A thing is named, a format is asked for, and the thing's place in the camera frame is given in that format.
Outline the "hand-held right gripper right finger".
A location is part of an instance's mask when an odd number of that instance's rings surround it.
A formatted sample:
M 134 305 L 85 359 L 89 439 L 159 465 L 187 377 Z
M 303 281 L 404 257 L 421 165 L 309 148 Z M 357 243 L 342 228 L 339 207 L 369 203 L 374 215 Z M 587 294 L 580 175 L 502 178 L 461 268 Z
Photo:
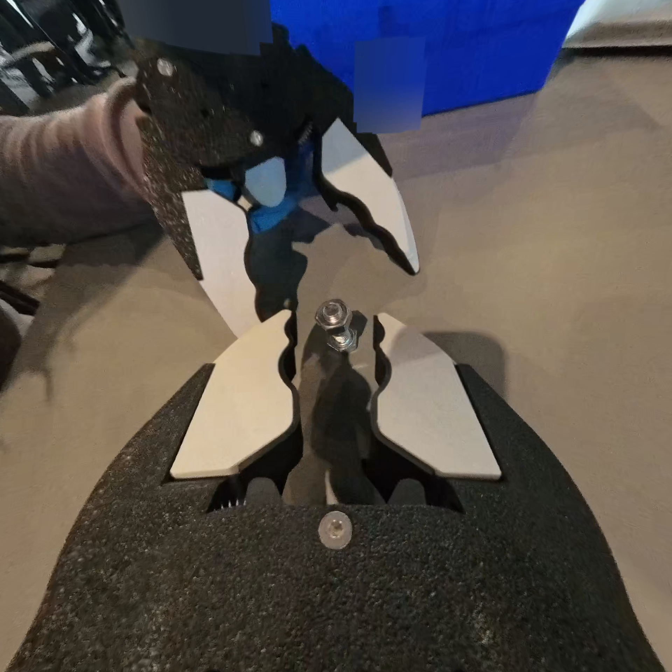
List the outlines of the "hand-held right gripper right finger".
M 501 468 L 456 362 L 387 313 L 374 318 L 374 351 L 379 440 L 435 476 L 498 481 Z

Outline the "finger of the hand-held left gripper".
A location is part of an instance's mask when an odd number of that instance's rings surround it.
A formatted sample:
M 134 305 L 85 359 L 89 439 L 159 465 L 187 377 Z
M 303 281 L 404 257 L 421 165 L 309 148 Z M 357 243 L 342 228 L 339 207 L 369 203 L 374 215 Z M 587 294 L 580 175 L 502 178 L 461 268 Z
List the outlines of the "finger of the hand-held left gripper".
M 257 288 L 249 273 L 247 213 L 210 190 L 182 193 L 208 299 L 235 337 L 261 324 Z
M 393 177 L 340 118 L 315 139 L 314 149 L 314 181 L 329 207 L 347 207 L 395 264 L 419 273 L 415 236 Z

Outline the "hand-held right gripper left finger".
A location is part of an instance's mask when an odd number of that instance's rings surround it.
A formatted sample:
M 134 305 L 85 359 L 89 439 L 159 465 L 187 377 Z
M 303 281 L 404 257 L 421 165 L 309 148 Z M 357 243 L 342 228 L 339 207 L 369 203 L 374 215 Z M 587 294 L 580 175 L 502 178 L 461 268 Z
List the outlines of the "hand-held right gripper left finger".
M 169 469 L 173 479 L 240 475 L 298 427 L 296 315 L 283 309 L 217 357 Z

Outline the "person's left forearm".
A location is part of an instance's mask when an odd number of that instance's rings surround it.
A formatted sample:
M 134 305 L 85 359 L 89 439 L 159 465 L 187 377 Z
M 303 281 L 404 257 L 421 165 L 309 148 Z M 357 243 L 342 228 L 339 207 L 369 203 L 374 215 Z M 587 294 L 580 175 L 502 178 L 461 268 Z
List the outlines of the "person's left forearm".
M 68 110 L 1 117 L 1 245 L 69 245 L 154 218 L 136 80 Z

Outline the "blue plastic storage bin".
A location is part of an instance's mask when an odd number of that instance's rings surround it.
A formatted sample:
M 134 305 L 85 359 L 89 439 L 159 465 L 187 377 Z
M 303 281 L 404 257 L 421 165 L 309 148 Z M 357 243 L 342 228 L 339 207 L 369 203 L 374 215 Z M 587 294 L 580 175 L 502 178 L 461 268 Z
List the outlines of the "blue plastic storage bin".
M 354 96 L 364 130 L 543 88 L 582 1 L 271 1 Z

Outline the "black office chair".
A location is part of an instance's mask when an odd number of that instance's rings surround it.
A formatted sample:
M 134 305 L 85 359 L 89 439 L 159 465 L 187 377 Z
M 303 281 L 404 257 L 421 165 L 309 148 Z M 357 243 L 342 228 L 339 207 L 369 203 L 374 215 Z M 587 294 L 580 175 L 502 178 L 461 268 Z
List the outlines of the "black office chair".
M 1 113 L 22 116 L 29 104 L 73 85 L 97 85 L 130 46 L 118 1 L 2 1 Z

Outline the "wooden board document stand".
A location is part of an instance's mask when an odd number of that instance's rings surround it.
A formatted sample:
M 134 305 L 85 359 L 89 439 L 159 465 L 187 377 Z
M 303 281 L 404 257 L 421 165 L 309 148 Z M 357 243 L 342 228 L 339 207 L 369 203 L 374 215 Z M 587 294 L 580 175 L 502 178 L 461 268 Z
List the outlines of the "wooden board document stand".
M 564 48 L 671 46 L 670 1 L 584 1 Z

